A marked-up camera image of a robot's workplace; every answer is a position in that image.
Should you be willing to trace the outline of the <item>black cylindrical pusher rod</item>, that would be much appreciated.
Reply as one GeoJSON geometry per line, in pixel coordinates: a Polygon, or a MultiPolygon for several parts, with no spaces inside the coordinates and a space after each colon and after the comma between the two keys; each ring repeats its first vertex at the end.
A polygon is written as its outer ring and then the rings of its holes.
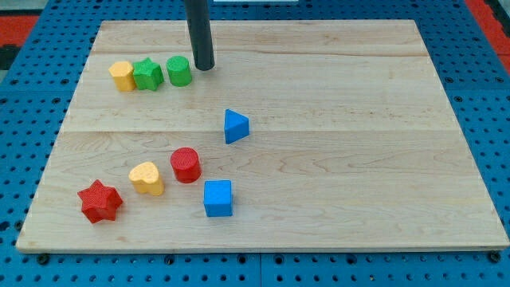
{"type": "Polygon", "coordinates": [[[211,70],[215,61],[208,1],[184,0],[184,7],[194,65],[201,71],[211,70]]]}

